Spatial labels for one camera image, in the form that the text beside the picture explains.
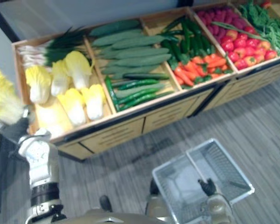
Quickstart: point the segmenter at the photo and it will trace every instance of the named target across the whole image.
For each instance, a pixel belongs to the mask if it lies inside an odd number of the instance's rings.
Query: wall
[[[14,71],[14,58],[11,48],[10,40],[5,36],[0,29],[0,70],[6,77],[16,83],[15,71]]]
[[[174,8],[177,0],[18,0],[0,12],[21,40]]]

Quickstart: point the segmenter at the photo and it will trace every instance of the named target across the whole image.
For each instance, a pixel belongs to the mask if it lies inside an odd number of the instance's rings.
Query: cucumber
[[[112,22],[92,29],[92,31],[90,32],[90,36],[102,36],[106,34],[112,34],[115,32],[132,29],[139,25],[140,22],[138,20],[122,20]]]
[[[142,80],[136,80],[136,81],[133,81],[132,83],[127,83],[125,85],[122,85],[120,87],[118,87],[118,90],[128,90],[128,89],[131,89],[131,88],[135,88],[135,87],[138,87],[138,86],[143,86],[143,85],[152,85],[152,84],[156,84],[156,83],[159,83],[158,80],[156,79],[142,79]]]
[[[101,47],[101,46],[105,46],[105,45],[114,44],[118,41],[122,41],[125,39],[143,36],[143,33],[141,33],[141,32],[142,32],[141,29],[132,29],[132,30],[120,32],[117,34],[103,36],[103,37],[96,39],[94,42],[92,42],[92,45],[95,47]]]
[[[164,87],[165,87],[165,84],[163,84],[163,83],[157,83],[157,84],[152,84],[152,85],[144,85],[144,86],[131,88],[131,89],[128,89],[128,90],[118,90],[118,91],[116,91],[116,96],[118,98],[124,98],[124,97],[127,97],[128,95],[137,93],[141,90],[146,90],[146,89],[150,89],[150,88],[158,88],[159,90],[161,90]]]
[[[127,59],[111,61],[107,64],[107,67],[111,67],[114,65],[126,66],[126,67],[139,67],[139,66],[155,65],[155,64],[160,64],[160,63],[168,60],[169,58],[171,58],[171,54],[127,58]]]
[[[124,74],[123,78],[131,78],[131,79],[147,79],[147,78],[153,78],[153,79],[169,79],[169,77],[166,74],[163,73],[134,73],[134,74]]]
[[[136,79],[135,80],[126,80],[126,81],[115,82],[115,83],[112,83],[112,87],[117,88],[117,87],[120,87],[121,85],[132,83],[134,81],[136,81]]]
[[[159,65],[150,65],[150,66],[140,66],[140,67],[135,67],[135,68],[131,68],[131,67],[124,67],[124,66],[112,66],[112,67],[108,67],[105,68],[104,70],[102,70],[102,73],[104,75],[110,75],[110,74],[114,74],[114,75],[119,75],[121,74],[121,76],[123,76],[124,74],[127,73],[146,73],[146,72],[150,72],[154,69],[156,69]]]
[[[168,53],[169,50],[167,48],[150,48],[150,49],[142,49],[142,50],[130,50],[126,52],[118,53],[115,58],[116,59],[127,59],[131,57],[142,57],[142,56],[152,56],[152,55],[161,55]]]
[[[165,38],[160,35],[136,37],[136,38],[132,38],[132,39],[119,41],[119,42],[113,44],[112,48],[113,49],[135,48],[135,47],[141,47],[141,46],[152,45],[155,43],[160,43],[163,40],[165,40]]]
[[[151,46],[144,46],[144,47],[137,47],[137,48],[128,48],[124,50],[109,50],[105,54],[102,54],[101,57],[103,59],[115,59],[116,55],[119,53],[127,53],[127,52],[137,52],[139,50],[144,50],[144,49],[151,49]]]

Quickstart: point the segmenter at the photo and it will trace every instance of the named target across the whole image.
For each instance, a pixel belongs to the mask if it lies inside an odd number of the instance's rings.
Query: drawer handle
[[[159,115],[159,117],[169,116],[171,113],[175,114],[175,113],[177,113],[177,112],[180,112],[181,110],[182,110],[182,108],[179,107],[179,108],[176,108],[176,109],[171,110],[171,111],[169,111],[169,112],[162,113],[162,114]]]
[[[124,129],[118,130],[115,134],[114,134],[114,133],[110,133],[109,135],[105,135],[105,136],[102,137],[102,139],[109,138],[110,136],[114,136],[114,135],[116,135],[117,133],[122,133],[122,132],[126,131],[127,129],[129,129],[129,127],[126,127],[126,128],[124,128]]]
[[[104,144],[109,147],[110,145],[114,144],[115,142],[119,142],[121,140],[125,140],[125,139],[131,139],[133,138],[135,135],[126,135],[126,136],[123,136],[122,138],[117,138],[117,139],[114,139],[112,141],[108,141],[108,142],[105,142]]]
[[[120,138],[123,135],[129,134],[131,131],[133,131],[133,130],[125,130],[125,132],[120,132],[118,134],[109,135],[108,138],[102,138],[102,140],[103,141],[109,141],[110,139],[113,140],[113,139],[116,139],[116,138]]]

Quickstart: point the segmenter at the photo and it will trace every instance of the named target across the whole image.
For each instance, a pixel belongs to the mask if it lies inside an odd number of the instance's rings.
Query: gray carpet
[[[225,146],[256,189],[234,206],[238,224],[280,224],[280,79],[84,163],[60,157],[64,213],[80,216],[98,207],[102,194],[115,211],[144,213],[152,169],[209,138]],[[26,164],[10,161],[3,185],[0,224],[24,223],[30,197]]]

